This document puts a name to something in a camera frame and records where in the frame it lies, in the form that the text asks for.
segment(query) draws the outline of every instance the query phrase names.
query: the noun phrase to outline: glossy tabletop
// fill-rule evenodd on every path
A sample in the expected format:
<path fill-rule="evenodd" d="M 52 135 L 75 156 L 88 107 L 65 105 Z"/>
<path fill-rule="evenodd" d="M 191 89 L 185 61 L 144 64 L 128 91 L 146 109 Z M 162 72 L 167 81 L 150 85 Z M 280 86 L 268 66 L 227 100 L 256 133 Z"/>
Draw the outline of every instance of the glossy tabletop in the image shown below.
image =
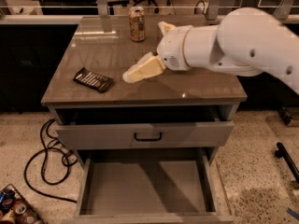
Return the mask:
<path fill-rule="evenodd" d="M 189 105 L 231 104 L 246 100 L 236 76 L 193 68 L 188 72 L 166 69 L 162 75 L 134 84 L 123 81 L 122 74 L 144 54 L 156 52 L 162 37 L 159 21 L 177 26 L 208 25 L 204 16 L 148 15 L 146 39 L 134 42 L 129 36 L 127 16 L 83 18 L 42 99 L 45 106 L 68 105 Z M 209 46 L 198 41 L 198 48 Z M 75 81 L 76 72 L 85 67 L 112 77 L 114 84 L 104 93 Z"/>

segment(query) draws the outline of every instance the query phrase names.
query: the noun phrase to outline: metal drawer handle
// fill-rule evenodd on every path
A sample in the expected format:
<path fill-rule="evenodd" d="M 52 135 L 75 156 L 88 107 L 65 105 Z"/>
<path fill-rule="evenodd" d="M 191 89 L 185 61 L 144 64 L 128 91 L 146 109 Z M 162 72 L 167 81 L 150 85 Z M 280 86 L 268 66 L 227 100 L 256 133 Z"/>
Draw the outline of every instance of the metal drawer handle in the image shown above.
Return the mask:
<path fill-rule="evenodd" d="M 134 133 L 134 139 L 139 142 L 157 142 L 162 139 L 162 133 L 159 132 L 159 137 L 157 138 L 138 138 L 137 133 Z"/>

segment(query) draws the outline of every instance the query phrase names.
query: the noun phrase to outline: terrazzo floor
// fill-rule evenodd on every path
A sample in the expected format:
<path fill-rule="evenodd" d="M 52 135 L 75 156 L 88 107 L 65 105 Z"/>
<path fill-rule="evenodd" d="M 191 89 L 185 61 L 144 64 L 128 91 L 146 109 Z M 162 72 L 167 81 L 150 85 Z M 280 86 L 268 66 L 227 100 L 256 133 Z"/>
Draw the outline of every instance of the terrazzo floor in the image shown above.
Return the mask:
<path fill-rule="evenodd" d="M 35 193 L 23 177 L 26 163 L 43 148 L 39 132 L 49 119 L 50 113 L 0 115 L 0 187 L 13 184 L 46 223 L 56 224 L 71 218 L 76 205 Z M 274 151 L 277 142 L 283 143 L 299 165 L 299 128 L 285 126 L 276 111 L 238 111 L 234 122 L 227 144 L 220 148 L 211 165 L 220 212 L 231 214 L 240 224 L 298 223 L 287 210 L 299 213 L 299 185 L 286 162 L 275 158 Z M 41 191 L 76 200 L 82 178 L 80 165 L 72 167 L 64 183 L 53 187 L 41 179 L 42 158 L 43 155 L 30 165 L 30 183 Z M 64 175 L 60 159 L 59 154 L 50 153 L 46 172 L 49 181 Z"/>

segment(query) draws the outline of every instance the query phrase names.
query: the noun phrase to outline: electrical cord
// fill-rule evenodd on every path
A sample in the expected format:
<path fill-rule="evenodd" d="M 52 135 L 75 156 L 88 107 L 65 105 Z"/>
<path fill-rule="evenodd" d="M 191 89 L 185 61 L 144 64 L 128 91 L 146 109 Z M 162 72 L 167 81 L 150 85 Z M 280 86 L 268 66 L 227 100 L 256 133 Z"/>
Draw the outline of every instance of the electrical cord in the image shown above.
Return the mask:
<path fill-rule="evenodd" d="M 40 195 L 49 197 L 49 198 L 53 198 L 53 199 L 58 199 L 61 201 L 67 201 L 67 202 L 71 202 L 71 203 L 76 203 L 76 200 L 72 200 L 72 199 L 68 199 L 68 198 L 64 198 L 64 197 L 59 197 L 59 196 L 54 196 L 54 195 L 50 195 L 48 193 L 42 192 L 36 188 L 34 188 L 28 181 L 28 177 L 27 177 L 27 172 L 28 172 L 28 168 L 30 163 L 40 154 L 45 154 L 42 166 L 41 166 L 41 177 L 43 179 L 43 181 L 48 184 L 48 185 L 58 185 L 63 183 L 70 175 L 70 171 L 71 171 L 71 167 L 77 163 L 77 159 L 73 162 L 69 161 L 69 157 L 73 154 L 71 151 L 68 151 L 66 153 L 64 153 L 62 150 L 60 150 L 59 148 L 57 148 L 58 145 L 61 145 L 62 147 L 64 147 L 64 145 L 59 141 L 58 137 L 52 136 L 50 135 L 50 125 L 55 121 L 55 119 L 50 119 L 49 121 L 47 121 L 41 128 L 39 136 L 40 136 L 40 140 L 41 143 L 43 145 L 42 150 L 38 151 L 27 163 L 24 169 L 24 179 L 26 184 L 28 185 L 28 187 L 37 192 Z M 47 135 L 47 137 L 50 139 L 50 141 L 48 142 L 48 144 L 46 145 L 46 141 L 43 137 L 44 133 Z M 61 178 L 60 180 L 56 181 L 56 182 L 49 182 L 46 177 L 45 177 L 45 173 L 46 173 L 46 168 L 47 168 L 47 162 L 48 162 L 48 156 L 49 156 L 49 151 L 55 151 L 55 152 L 60 152 L 62 154 L 62 165 L 64 167 L 66 167 L 66 172 L 63 178 Z"/>

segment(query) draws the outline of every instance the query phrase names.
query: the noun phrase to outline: drawer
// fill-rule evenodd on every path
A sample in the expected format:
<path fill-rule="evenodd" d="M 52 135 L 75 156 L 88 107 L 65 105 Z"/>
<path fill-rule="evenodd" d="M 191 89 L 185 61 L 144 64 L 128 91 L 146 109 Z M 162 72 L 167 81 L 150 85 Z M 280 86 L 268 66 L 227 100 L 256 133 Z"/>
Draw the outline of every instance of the drawer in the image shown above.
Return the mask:
<path fill-rule="evenodd" d="M 233 129 L 231 121 L 61 125 L 56 132 L 68 149 L 219 147 Z"/>
<path fill-rule="evenodd" d="M 87 223 L 233 223 L 220 216 L 201 148 L 97 150 L 87 159 L 74 219 Z"/>

